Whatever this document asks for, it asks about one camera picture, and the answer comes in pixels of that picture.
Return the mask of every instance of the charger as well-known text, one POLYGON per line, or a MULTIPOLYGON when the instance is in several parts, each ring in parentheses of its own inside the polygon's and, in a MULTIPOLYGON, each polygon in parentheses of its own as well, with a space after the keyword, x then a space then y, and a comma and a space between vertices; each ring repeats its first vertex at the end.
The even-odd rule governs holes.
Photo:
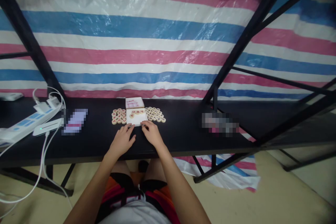
POLYGON ((53 109, 58 108, 58 106, 61 104, 56 96, 49 95, 49 99, 47 100, 47 103, 52 107, 53 109))
POLYGON ((39 113, 46 113, 47 111, 50 110, 50 107, 47 103, 45 102, 36 102, 36 105, 34 106, 34 109, 39 112, 39 113))

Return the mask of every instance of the beige floor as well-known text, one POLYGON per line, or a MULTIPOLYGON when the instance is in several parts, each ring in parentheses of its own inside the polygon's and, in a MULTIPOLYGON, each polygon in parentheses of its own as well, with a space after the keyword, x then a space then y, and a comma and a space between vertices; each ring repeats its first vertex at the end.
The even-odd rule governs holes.
MULTIPOLYGON (((312 191, 292 173, 283 171, 279 163, 267 152, 256 155, 261 182, 256 193, 247 190, 226 190, 208 182, 194 184, 186 175, 205 208, 211 222, 215 223, 331 223, 335 208, 312 191)), ((130 161, 131 169, 135 162, 130 161)), ((54 166, 54 178, 60 183, 69 165, 54 166)), ((74 188, 70 198, 74 204, 95 173, 98 163, 77 164, 67 184, 74 188)), ((27 168, 38 171, 38 167, 27 168)), ((25 195, 31 186, 0 176, 0 191, 25 195)), ((62 196, 37 188, 18 204, 2 224, 62 223, 69 213, 69 205, 62 196)))

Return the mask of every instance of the cable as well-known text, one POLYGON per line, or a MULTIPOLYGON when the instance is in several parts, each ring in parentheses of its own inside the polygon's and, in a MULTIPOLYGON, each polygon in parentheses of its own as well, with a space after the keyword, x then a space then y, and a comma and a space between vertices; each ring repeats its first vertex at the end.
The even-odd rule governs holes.
MULTIPOLYGON (((57 93, 57 94, 60 95, 60 97, 61 97, 61 103, 64 104, 64 108, 66 109, 67 106, 66 106, 65 101, 64 101, 64 98, 63 98, 63 96, 60 94, 60 92, 59 92, 57 89, 53 88, 53 87, 48 87, 48 88, 51 88, 51 89, 54 89, 54 90, 57 91, 57 92, 51 92, 51 93, 57 93)), ((58 124, 58 126, 57 126, 57 129, 56 129, 56 131, 54 132, 54 134, 52 135, 52 137, 50 138, 50 141, 48 142, 47 147, 46 147, 46 150, 45 150, 45 152, 44 152, 44 156, 43 156, 43 173, 44 173, 44 175, 45 175, 45 177, 46 177, 47 180, 49 180, 49 181, 50 181, 51 183, 53 183, 54 185, 58 186, 58 187, 64 192, 64 194, 65 194, 65 196, 66 196, 66 198, 67 198, 67 200, 68 200, 68 203, 69 203, 69 205, 70 205, 70 207, 71 207, 71 209, 72 209, 72 204, 71 204, 71 202, 70 202, 70 198, 69 198, 68 194, 66 193, 66 191, 64 190, 63 187, 61 187, 59 184, 57 184, 55 181, 53 181, 51 178, 48 177, 48 175, 47 175, 47 173, 46 173, 46 167, 45 167, 45 164, 44 164, 45 159, 46 159, 45 156, 46 156, 47 150, 48 150, 48 148, 49 148, 49 145, 50 145, 51 141, 53 140, 54 136, 56 135, 58 129, 60 128, 61 123, 62 123, 62 121, 59 122, 59 124, 58 124)))
MULTIPOLYGON (((61 104, 64 104, 64 108, 66 108, 67 106, 66 106, 66 104, 65 104, 64 98, 63 98, 63 96, 61 95, 61 93, 60 93, 57 89, 55 89, 55 88, 53 88, 53 87, 49 87, 49 86, 48 86, 48 88, 51 88, 51 89, 56 90, 56 92, 51 92, 51 93, 57 93, 57 94, 59 94, 60 97, 61 97, 61 104)), ((33 91, 33 99, 34 99, 34 101, 38 104, 38 103, 39 103, 38 98, 35 96, 35 91, 36 91, 36 90, 37 90, 37 89, 34 89, 34 91, 33 91)), ((31 190, 25 197, 23 197, 23 198, 21 198, 21 199, 19 199, 19 200, 16 200, 16 201, 6 201, 6 200, 3 200, 3 199, 0 199, 0 202, 2 202, 2 203, 6 203, 6 204, 13 204, 13 203, 16 203, 16 204, 17 204, 18 202, 20 202, 20 201, 24 200, 25 198, 27 198, 27 197, 34 191, 34 189, 36 188, 37 184, 39 183, 40 178, 41 178, 41 172, 42 172, 42 170, 43 170, 43 173, 44 173, 46 179, 49 180, 49 181, 50 181, 51 183, 53 183, 54 185, 58 186, 58 187, 64 192, 64 194, 65 194, 65 196, 66 196, 66 198, 67 198, 67 200, 68 200, 68 203, 69 203, 70 207, 72 208, 72 204, 71 204, 71 202, 70 202, 70 198, 69 198, 69 196, 67 195, 66 191, 64 190, 63 187, 61 187, 61 186, 58 185, 55 181, 53 181, 51 178, 48 177, 48 175, 47 175, 47 173, 46 173, 45 164, 44 164, 44 163, 45 163, 45 158, 46 158, 45 156, 46 156, 47 149, 48 149, 48 147, 49 147, 49 145, 50 145, 52 139, 53 139, 54 136, 56 135, 58 129, 60 128, 61 123, 62 123, 62 121, 59 122, 59 125, 58 125, 58 127, 57 127, 55 133, 52 135, 50 141, 48 142, 47 147, 46 147, 46 142, 47 142, 47 138, 48 138, 50 132, 48 131, 48 132, 46 132, 46 134, 45 134, 46 136, 45 136, 45 140, 44 140, 44 144, 43 144, 43 148, 42 148, 42 154, 41 154, 40 171, 39 171, 39 174, 38 174, 38 179, 37 179, 35 185, 33 186, 32 190, 31 190)), ((0 157, 1 157, 7 150, 9 150, 15 143, 12 143, 10 146, 8 146, 8 147, 7 147, 7 148, 0 154, 0 157)), ((13 206, 13 207, 12 207, 6 214, 5 214, 5 215, 3 215, 2 218, 5 217, 7 214, 9 214, 9 213, 16 207, 16 204, 15 204, 15 205, 14 205, 14 206, 13 206)))
POLYGON ((42 147, 41 162, 40 162, 40 171, 38 172, 38 178, 37 178, 37 181, 36 181, 35 185, 33 186, 32 190, 26 196, 22 197, 21 199, 18 199, 18 200, 15 200, 15 201, 7 201, 7 200, 4 200, 4 199, 0 198, 0 202, 5 203, 5 204, 18 203, 18 202, 24 200, 25 198, 27 198, 35 190, 35 188, 36 188, 36 186, 39 183, 40 178, 41 178, 44 149, 46 147, 46 142, 47 142, 47 138, 49 136, 49 133, 50 133, 50 131, 47 131, 45 133, 46 136, 45 136, 43 147, 42 147))
MULTIPOLYGON (((19 197, 19 196, 13 195, 13 194, 4 194, 4 193, 2 193, 2 192, 0 192, 0 194, 1 194, 2 196, 14 196, 14 197, 17 197, 17 198, 21 198, 21 197, 19 197)), ((13 206, 11 209, 9 209, 4 215, 2 215, 2 216, 0 217, 0 219, 4 218, 4 217, 7 216, 10 212, 12 212, 12 211, 14 210, 14 208, 15 208, 17 205, 18 205, 18 203, 15 203, 14 206, 13 206)))

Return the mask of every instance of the power strip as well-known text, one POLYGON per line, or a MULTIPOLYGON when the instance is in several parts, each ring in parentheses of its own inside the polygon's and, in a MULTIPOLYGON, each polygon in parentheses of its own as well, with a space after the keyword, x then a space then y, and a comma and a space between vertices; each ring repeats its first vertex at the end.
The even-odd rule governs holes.
POLYGON ((8 143, 14 143, 25 136, 27 136, 29 133, 31 133, 36 126, 46 122, 50 118, 52 118, 54 115, 60 111, 60 107, 63 107, 62 104, 55 108, 50 108, 45 113, 36 112, 32 114, 31 116, 27 117, 26 119, 23 119, 22 121, 18 122, 17 124, 13 125, 12 127, 1 131, 0 132, 0 145, 2 143, 8 142, 8 143))

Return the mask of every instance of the blue stripe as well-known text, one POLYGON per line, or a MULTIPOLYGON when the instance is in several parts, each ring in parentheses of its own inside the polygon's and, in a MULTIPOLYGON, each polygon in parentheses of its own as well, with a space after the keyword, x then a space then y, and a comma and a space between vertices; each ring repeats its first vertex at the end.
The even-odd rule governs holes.
MULTIPOLYGON (((181 83, 213 83, 216 74, 201 73, 64 73, 54 72, 61 83, 90 83, 90 84, 124 84, 128 82, 156 83, 156 82, 181 82, 181 83)), ((0 81, 44 81, 38 70, 0 70, 0 81)))
MULTIPOLYGON (((147 17, 33 11, 23 11, 23 14, 36 33, 236 43, 244 30, 243 26, 226 23, 198 23, 147 17)), ((13 30, 3 11, 0 11, 0 30, 13 30)))
MULTIPOLYGON (((90 83, 90 84, 124 84, 128 82, 138 83, 156 83, 156 82, 179 82, 179 83, 213 83, 216 75, 195 74, 195 73, 178 73, 178 72, 163 72, 163 73, 63 73, 55 72, 55 75, 61 83, 90 83)), ((0 81, 44 81, 42 75, 37 70, 0 70, 0 81)), ((219 96, 234 97, 246 96, 256 98, 290 98, 302 99, 307 94, 282 94, 282 93, 267 93, 253 90, 230 90, 219 89, 219 96)))
MULTIPOLYGON (((270 13, 275 12, 288 0, 277 0, 270 13)), ((326 25, 336 28, 335 6, 331 3, 320 3, 314 0, 300 0, 285 13, 298 14, 300 20, 307 23, 326 25)))
POLYGON ((237 65, 304 74, 336 75, 336 65, 308 63, 243 52, 237 65))
MULTIPOLYGON (((222 163, 224 161, 224 159, 220 159, 218 157, 216 157, 216 164, 219 165, 220 163, 222 163)), ((237 173, 238 175, 242 176, 242 177, 251 177, 250 175, 248 175, 246 172, 242 171, 241 169, 239 169, 237 166, 235 165, 231 165, 228 168, 229 171, 237 173)))
POLYGON ((237 97, 246 96, 254 98, 277 98, 277 99, 302 99, 308 94, 286 94, 286 93, 266 93, 254 90, 231 90, 231 89, 218 89, 218 96, 237 97))

